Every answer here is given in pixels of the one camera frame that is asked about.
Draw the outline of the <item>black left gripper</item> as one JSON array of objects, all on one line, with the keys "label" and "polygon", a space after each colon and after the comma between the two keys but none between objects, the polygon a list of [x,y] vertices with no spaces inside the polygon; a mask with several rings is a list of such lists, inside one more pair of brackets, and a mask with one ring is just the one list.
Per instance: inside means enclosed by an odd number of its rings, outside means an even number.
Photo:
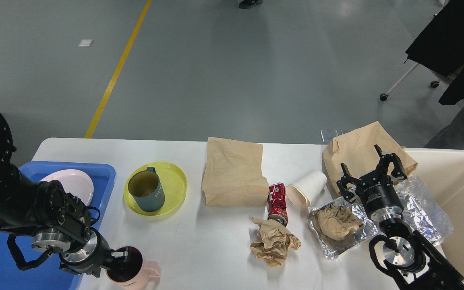
[{"label": "black left gripper", "polygon": [[59,270],[72,275],[101,276],[101,268],[127,268],[131,260],[131,247],[114,251],[98,230],[91,230],[89,241],[76,252],[59,255]]}]

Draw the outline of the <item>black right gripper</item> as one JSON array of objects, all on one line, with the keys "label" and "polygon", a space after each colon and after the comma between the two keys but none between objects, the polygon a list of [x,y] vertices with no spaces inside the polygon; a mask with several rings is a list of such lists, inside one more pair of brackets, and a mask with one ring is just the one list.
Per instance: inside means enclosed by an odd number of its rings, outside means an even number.
[{"label": "black right gripper", "polygon": [[[403,205],[393,186],[408,178],[401,159],[395,153],[381,150],[377,144],[374,147],[379,155],[375,170],[357,179],[351,176],[347,165],[341,163],[343,175],[337,181],[337,187],[344,200],[349,203],[354,202],[356,193],[367,216],[374,222],[402,218]],[[355,193],[347,189],[348,184],[356,186]]]}]

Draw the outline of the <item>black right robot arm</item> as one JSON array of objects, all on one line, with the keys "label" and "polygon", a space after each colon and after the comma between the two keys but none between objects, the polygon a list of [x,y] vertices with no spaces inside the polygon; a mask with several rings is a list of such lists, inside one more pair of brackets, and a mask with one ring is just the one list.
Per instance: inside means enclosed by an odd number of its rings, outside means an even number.
[{"label": "black right robot arm", "polygon": [[407,179],[400,158],[374,147],[379,163],[373,171],[354,178],[342,163],[337,182],[344,200],[353,203],[359,197],[368,218],[379,224],[381,234],[369,242],[373,264],[400,290],[464,290],[463,275],[403,220],[404,207],[393,185]]}]

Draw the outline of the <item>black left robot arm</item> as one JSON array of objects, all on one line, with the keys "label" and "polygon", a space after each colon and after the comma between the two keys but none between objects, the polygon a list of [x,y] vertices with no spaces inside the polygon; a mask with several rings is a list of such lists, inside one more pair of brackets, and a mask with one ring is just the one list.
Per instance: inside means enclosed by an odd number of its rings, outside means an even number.
[{"label": "black left robot arm", "polygon": [[59,255],[60,269],[99,277],[101,269],[124,273],[134,267],[130,246],[113,250],[94,227],[91,208],[58,180],[35,183],[11,163],[16,148],[0,113],[0,232],[22,271]]}]

